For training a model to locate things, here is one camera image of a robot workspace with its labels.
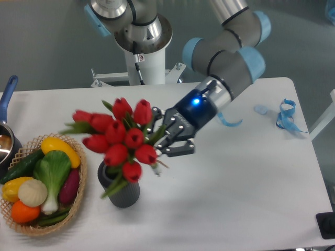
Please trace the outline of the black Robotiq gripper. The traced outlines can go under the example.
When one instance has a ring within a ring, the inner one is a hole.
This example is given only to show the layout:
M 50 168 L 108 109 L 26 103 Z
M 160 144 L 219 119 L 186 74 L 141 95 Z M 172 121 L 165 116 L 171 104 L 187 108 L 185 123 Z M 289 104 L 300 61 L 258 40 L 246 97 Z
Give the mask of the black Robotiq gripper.
M 217 114 L 217 108 L 209 98 L 212 92 L 209 88 L 193 89 L 166 111 L 151 108 L 152 119 L 147 125 L 147 136 L 166 134 L 165 139 L 155 147 L 158 156 L 177 157 L 195 153 L 192 138 Z M 186 142 L 182 146 L 170 146 L 180 141 Z

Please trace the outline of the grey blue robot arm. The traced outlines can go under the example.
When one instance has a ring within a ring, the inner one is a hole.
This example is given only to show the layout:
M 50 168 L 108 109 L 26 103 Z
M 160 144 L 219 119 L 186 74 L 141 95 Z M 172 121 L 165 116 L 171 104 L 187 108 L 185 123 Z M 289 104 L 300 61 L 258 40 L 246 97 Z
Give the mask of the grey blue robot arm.
M 185 44 L 183 63 L 205 78 L 173 107 L 152 109 L 154 120 L 162 120 L 163 139 L 154 143 L 158 155 L 193 154 L 195 134 L 265 71 L 255 47 L 271 32 L 268 16 L 250 11 L 245 1 L 210 4 L 223 31 L 214 40 L 192 38 Z M 172 28 L 156 1 L 89 1 L 84 11 L 98 32 L 113 35 L 123 50 L 130 85 L 165 83 Z

